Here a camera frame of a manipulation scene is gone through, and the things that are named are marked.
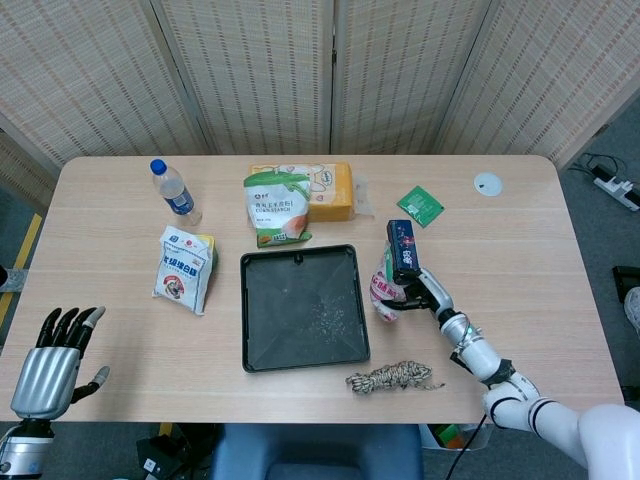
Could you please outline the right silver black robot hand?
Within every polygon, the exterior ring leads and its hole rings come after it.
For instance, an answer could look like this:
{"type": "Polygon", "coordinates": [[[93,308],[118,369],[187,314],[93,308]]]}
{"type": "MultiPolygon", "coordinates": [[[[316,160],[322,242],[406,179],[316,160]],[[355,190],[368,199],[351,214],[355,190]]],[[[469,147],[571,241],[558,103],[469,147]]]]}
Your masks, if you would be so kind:
{"type": "Polygon", "coordinates": [[[393,280],[403,288],[405,300],[382,300],[386,307],[397,311],[428,309],[436,317],[454,311],[452,297],[429,270],[399,270],[393,280]]]}

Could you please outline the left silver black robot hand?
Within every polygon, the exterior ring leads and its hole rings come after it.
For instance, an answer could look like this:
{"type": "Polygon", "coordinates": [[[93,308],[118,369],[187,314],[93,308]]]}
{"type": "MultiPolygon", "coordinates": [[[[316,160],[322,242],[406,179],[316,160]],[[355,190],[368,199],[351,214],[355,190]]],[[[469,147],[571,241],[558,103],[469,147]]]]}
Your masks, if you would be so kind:
{"type": "Polygon", "coordinates": [[[23,363],[10,403],[21,419],[53,421],[70,405],[94,394],[107,381],[101,367],[85,385],[76,384],[92,334],[106,311],[103,306],[66,312],[56,308],[45,318],[35,346],[23,363]]]}

